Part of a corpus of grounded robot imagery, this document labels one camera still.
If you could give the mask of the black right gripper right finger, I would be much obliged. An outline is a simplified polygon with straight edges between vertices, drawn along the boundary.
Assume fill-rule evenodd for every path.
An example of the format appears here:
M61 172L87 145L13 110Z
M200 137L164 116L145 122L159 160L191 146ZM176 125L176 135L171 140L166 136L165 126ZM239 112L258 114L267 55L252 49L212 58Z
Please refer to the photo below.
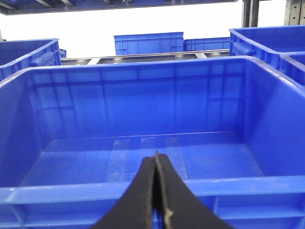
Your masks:
M231 229L186 186L166 154L155 153L154 207L162 229Z

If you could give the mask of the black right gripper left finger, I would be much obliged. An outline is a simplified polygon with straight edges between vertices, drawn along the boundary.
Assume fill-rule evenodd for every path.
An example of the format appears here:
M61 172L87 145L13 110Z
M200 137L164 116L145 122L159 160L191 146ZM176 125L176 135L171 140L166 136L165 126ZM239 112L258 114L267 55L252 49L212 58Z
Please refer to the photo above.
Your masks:
M145 157L124 194L93 229L151 229L156 162Z

